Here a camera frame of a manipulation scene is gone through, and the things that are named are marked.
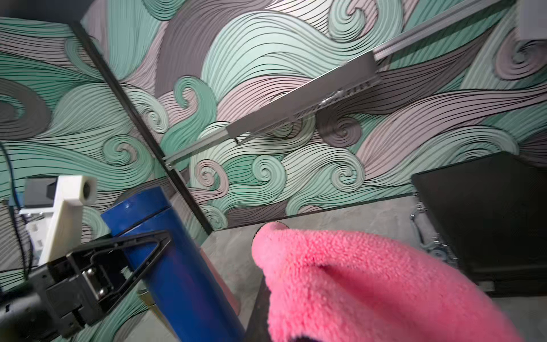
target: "dark gray wall section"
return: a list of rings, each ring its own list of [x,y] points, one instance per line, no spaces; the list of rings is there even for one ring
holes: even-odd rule
[[[2,0],[0,16],[61,22],[80,21],[93,0]]]

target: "blue cylinder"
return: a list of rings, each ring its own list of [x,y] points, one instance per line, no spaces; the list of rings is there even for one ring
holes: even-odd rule
[[[144,282],[178,338],[241,341],[244,330],[198,247],[160,187],[140,192],[102,214],[113,236],[168,230],[172,242]],[[153,246],[125,251],[136,269]]]

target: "black cable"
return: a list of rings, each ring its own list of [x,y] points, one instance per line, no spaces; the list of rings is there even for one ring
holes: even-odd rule
[[[21,250],[21,260],[23,261],[23,274],[25,276],[25,280],[28,280],[28,274],[25,272],[25,266],[27,265],[26,257],[25,257],[25,249],[23,248],[23,244],[21,243],[21,236],[19,236],[19,230],[17,229],[17,222],[15,221],[15,212],[13,211],[13,207],[8,205],[9,210],[9,217],[11,218],[11,223],[13,223],[13,230],[15,231],[15,236],[17,237],[17,242],[19,244],[19,249]]]
[[[0,149],[2,150],[2,153],[4,154],[5,163],[8,167],[9,179],[11,181],[11,195],[13,197],[13,200],[15,202],[15,206],[17,207],[17,210],[21,210],[21,204],[19,203],[19,198],[17,197],[17,191],[15,189],[15,178],[13,176],[13,166],[11,165],[11,160],[9,159],[8,151],[6,151],[6,149],[4,147],[4,144],[2,144],[1,142],[0,142]],[[28,239],[28,244],[29,244],[28,268],[25,270],[25,268],[27,267],[26,257],[25,257],[25,249],[23,248],[23,245],[21,243],[21,237],[19,236],[19,230],[17,229],[17,221],[15,220],[15,213],[13,211],[13,208],[9,205],[8,205],[8,208],[9,208],[9,215],[10,215],[10,218],[11,218],[11,223],[13,225],[13,228],[15,230],[15,235],[17,236],[17,241],[19,243],[19,249],[21,250],[21,259],[23,261],[23,264],[22,264],[23,274],[25,276],[25,279],[28,279],[28,275],[30,274],[31,268],[32,268],[32,260],[34,259],[34,248],[32,246],[32,241],[31,241],[30,236],[29,236],[29,239]],[[24,224],[26,225],[27,220],[23,216],[21,216],[21,218],[22,218]]]

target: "swirl pattern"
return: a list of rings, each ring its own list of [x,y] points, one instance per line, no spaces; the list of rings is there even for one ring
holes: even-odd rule
[[[547,43],[532,41],[519,46],[515,30],[509,32],[496,55],[496,74],[506,80],[528,77],[547,64]]]
[[[215,190],[190,189],[190,193],[192,193],[198,204],[204,204],[228,193],[228,176],[217,162],[201,160],[196,165],[196,174],[198,175],[198,182],[206,188],[210,188],[215,184],[215,176],[219,179],[219,185]]]
[[[44,131],[51,120],[51,112],[45,101],[36,92],[26,86],[12,82],[7,79],[0,79],[0,94],[9,96],[25,106],[26,113],[31,115],[13,116],[2,113],[0,125],[0,137],[2,139],[24,139],[35,136]]]
[[[82,24],[171,154],[460,2],[95,0]],[[381,84],[176,167],[215,229],[405,195],[415,172],[502,150],[545,167],[547,45],[516,42],[515,14],[499,1],[378,61]],[[207,238],[67,25],[0,18],[0,141],[19,192],[32,176],[97,177],[84,241],[108,232],[101,212],[156,186]],[[19,267],[0,235],[0,269]],[[3,288],[21,281],[0,274]],[[133,291],[74,342],[111,342],[145,309]]]

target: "white 3d printed part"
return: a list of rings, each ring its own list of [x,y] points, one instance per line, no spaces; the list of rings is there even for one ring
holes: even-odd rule
[[[59,176],[53,207],[21,209],[21,215],[41,214],[43,218],[30,221],[26,229],[38,265],[65,256],[82,241],[83,206],[91,205],[97,197],[97,179],[88,176]]]

